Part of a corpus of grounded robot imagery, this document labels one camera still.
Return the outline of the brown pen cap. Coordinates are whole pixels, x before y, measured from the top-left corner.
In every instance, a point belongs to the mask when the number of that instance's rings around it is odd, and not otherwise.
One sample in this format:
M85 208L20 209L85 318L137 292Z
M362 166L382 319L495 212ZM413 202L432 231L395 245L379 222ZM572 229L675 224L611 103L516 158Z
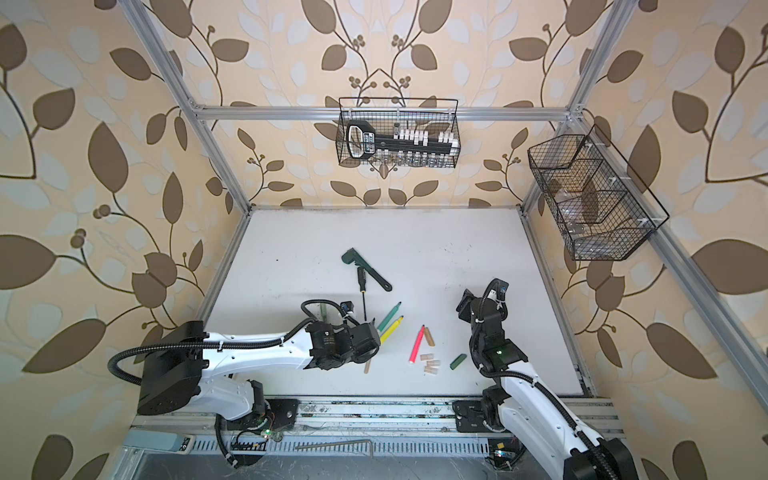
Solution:
M428 327L424 327L424 337L430 347L435 346L435 341Z

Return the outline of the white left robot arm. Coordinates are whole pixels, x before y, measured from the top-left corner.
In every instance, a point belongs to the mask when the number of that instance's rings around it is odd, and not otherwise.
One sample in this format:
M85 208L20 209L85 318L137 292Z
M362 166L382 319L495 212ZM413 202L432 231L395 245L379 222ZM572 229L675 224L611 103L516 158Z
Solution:
M225 335L206 332L195 321L150 345L142 355L137 413L169 414L178 410L213 413L226 420L266 411L260 380L236 380L237 374L259 370L333 370L363 364L381 346L379 332L366 323L334 326L306 319L293 329L269 335Z

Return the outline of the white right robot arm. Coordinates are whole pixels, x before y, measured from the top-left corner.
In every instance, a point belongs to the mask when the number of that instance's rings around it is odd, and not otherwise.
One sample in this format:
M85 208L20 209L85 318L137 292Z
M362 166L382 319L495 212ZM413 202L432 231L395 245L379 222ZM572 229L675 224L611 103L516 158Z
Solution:
M482 394L485 427L513 434L552 479L637 479L624 443L604 438L573 413L507 337L507 289L507 282L494 279L480 296L464 291L456 308L471 328L473 365L494 382Z

